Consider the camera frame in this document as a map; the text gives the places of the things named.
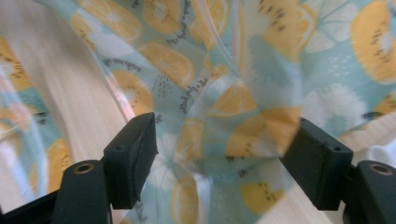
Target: lemon slice print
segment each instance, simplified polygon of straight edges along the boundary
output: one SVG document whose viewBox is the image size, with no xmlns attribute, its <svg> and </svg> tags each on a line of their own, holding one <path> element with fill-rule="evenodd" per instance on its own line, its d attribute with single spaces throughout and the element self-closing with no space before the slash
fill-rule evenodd
<svg viewBox="0 0 396 224">
<path fill-rule="evenodd" d="M 180 2 L 178 0 L 145 1 L 143 18 L 157 31 L 172 34 L 180 29 Z"/>
<path fill-rule="evenodd" d="M 2 36 L 0 36 L 0 67 L 5 70 L 9 81 L 16 91 L 24 91 L 33 87 L 21 63 L 18 62 L 7 41 Z"/>
<path fill-rule="evenodd" d="M 227 118 L 256 109 L 256 103 L 243 81 L 236 81 L 209 111 L 210 116 Z"/>
<path fill-rule="evenodd" d="M 204 39 L 202 37 L 201 27 L 199 26 L 198 20 L 194 19 L 189 26 L 189 31 L 192 39 L 198 44 L 204 43 Z"/>
<path fill-rule="evenodd" d="M 78 4 L 130 44 L 142 35 L 142 24 L 134 14 L 111 0 L 80 0 Z"/>
<path fill-rule="evenodd" d="M 177 181 L 172 192 L 172 219 L 176 224 L 197 223 L 198 195 L 195 180 L 186 176 Z"/>
<path fill-rule="evenodd" d="M 136 115 L 152 111 L 151 92 L 139 77 L 124 70 L 112 71 Z"/>
<path fill-rule="evenodd" d="M 198 119 L 186 119 L 181 128 L 176 153 L 183 160 L 190 161 L 202 157 L 204 123 Z"/>
<path fill-rule="evenodd" d="M 72 164 L 69 148 L 63 139 L 58 139 L 50 145 L 47 151 L 49 162 L 49 188 L 48 192 L 53 192 L 61 186 L 64 170 Z M 30 173 L 30 183 L 33 191 L 37 188 L 36 166 L 32 166 Z"/>
<path fill-rule="evenodd" d="M 352 22 L 351 41 L 355 54 L 369 76 L 379 83 L 396 81 L 396 40 L 384 1 L 367 5 Z"/>
<path fill-rule="evenodd" d="M 211 72 L 210 79 L 212 80 L 230 72 L 230 68 L 223 63 L 213 66 L 208 53 L 204 57 L 204 67 Z"/>
<path fill-rule="evenodd" d="M 283 189 L 271 190 L 269 182 L 246 184 L 241 193 L 247 208 L 256 215 L 262 215 L 282 198 Z"/>
<path fill-rule="evenodd" d="M 284 153 L 299 125 L 299 108 L 275 108 L 244 120 L 230 136 L 227 156 L 251 157 L 277 149 Z"/>
<path fill-rule="evenodd" d="M 183 54 L 155 42 L 143 44 L 138 50 L 180 88 L 186 89 L 192 82 L 193 64 Z"/>
<path fill-rule="evenodd" d="M 88 45 L 88 47 L 91 50 L 95 50 L 95 45 L 89 39 L 92 28 L 79 13 L 73 14 L 70 19 L 70 25 L 72 29 L 81 36 L 82 40 Z"/>
<path fill-rule="evenodd" d="M 206 7 L 209 9 L 209 15 L 207 16 L 210 16 L 210 19 L 207 19 L 206 15 L 203 14 L 203 11 L 201 11 L 201 8 L 198 7 L 199 4 L 204 4 L 204 2 L 198 0 L 193 0 L 191 2 L 197 20 L 194 21 L 191 25 L 192 27 L 189 28 L 191 37 L 197 41 L 197 43 L 202 43 L 203 40 L 208 49 L 213 49 L 217 42 L 215 38 L 216 35 L 211 32 L 211 29 L 209 29 L 208 25 L 213 22 L 217 35 L 222 37 L 225 29 L 227 28 L 230 14 L 228 1 L 206 0 Z"/>
</svg>

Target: fabric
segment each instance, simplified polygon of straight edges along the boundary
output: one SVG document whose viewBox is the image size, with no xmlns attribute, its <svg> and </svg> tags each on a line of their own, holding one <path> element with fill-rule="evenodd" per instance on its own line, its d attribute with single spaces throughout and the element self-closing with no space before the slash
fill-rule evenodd
<svg viewBox="0 0 396 224">
<path fill-rule="evenodd" d="M 125 222 L 252 223 L 292 185 L 303 116 L 334 136 L 394 110 L 394 1 L 36 0 L 91 49 L 156 158 Z"/>
<path fill-rule="evenodd" d="M 59 188 L 70 152 L 53 117 L 0 36 L 0 161 L 26 203 Z"/>
</svg>

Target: black bracket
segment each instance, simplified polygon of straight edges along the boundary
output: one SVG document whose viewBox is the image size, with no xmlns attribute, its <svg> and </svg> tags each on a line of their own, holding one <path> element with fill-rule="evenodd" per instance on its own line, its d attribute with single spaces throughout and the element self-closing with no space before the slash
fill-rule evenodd
<svg viewBox="0 0 396 224">
<path fill-rule="evenodd" d="M 318 210 L 346 204 L 344 222 L 396 223 L 396 169 L 377 161 L 355 168 L 353 151 L 307 119 L 280 159 Z"/>
<path fill-rule="evenodd" d="M 154 114 L 131 119 L 104 153 L 100 161 L 68 167 L 59 190 L 0 214 L 0 224 L 112 223 L 110 205 L 134 207 L 158 154 Z"/>
</svg>

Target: kiwi print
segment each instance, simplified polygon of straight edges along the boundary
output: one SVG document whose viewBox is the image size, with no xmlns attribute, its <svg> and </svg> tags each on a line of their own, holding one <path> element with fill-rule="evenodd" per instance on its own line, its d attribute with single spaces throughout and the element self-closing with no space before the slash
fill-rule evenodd
<svg viewBox="0 0 396 224">
<path fill-rule="evenodd" d="M 124 71 L 112 71 L 136 115 L 152 111 L 152 96 L 146 84 L 137 75 Z"/>
<path fill-rule="evenodd" d="M 85 44 L 91 50 L 95 51 L 95 45 L 90 40 L 90 34 L 92 33 L 92 28 L 81 16 L 81 14 L 75 13 L 72 16 L 72 18 L 70 19 L 70 26 L 82 38 Z"/>
<path fill-rule="evenodd" d="M 258 149 L 275 148 L 268 127 L 265 123 L 264 114 L 246 119 L 230 136 L 226 147 L 226 155 L 229 157 L 252 157 L 260 155 Z"/>
<path fill-rule="evenodd" d="M 257 9 L 268 20 L 262 38 L 294 62 L 298 61 L 298 53 L 291 37 L 296 31 L 297 6 L 297 0 L 261 0 Z"/>
<path fill-rule="evenodd" d="M 389 30 L 390 13 L 385 1 L 367 5 L 352 22 L 351 42 L 356 57 L 376 82 L 396 81 L 396 40 Z"/>
<path fill-rule="evenodd" d="M 374 109 L 375 113 L 386 115 L 396 110 L 396 91 L 389 93 Z"/>
<path fill-rule="evenodd" d="M 33 87 L 21 63 L 15 58 L 7 41 L 2 36 L 0 36 L 0 66 L 6 70 L 15 91 L 24 91 Z"/>
</svg>

